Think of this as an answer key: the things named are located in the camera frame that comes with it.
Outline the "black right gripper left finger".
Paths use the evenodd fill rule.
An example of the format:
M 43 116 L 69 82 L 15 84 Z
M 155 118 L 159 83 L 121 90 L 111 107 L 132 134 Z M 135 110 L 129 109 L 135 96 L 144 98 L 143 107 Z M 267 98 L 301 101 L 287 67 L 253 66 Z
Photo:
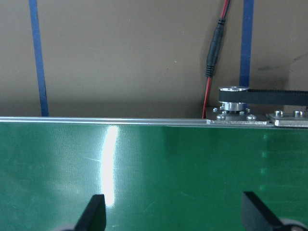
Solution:
M 75 231 L 104 231 L 106 228 L 106 206 L 103 194 L 91 197 L 84 212 L 74 227 Z

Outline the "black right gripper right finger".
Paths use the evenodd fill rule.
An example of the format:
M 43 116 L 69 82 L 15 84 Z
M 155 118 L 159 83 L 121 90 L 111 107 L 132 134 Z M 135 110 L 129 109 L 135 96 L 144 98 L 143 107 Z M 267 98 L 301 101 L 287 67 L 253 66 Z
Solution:
M 241 220 L 246 231 L 281 231 L 282 222 L 254 192 L 243 192 Z

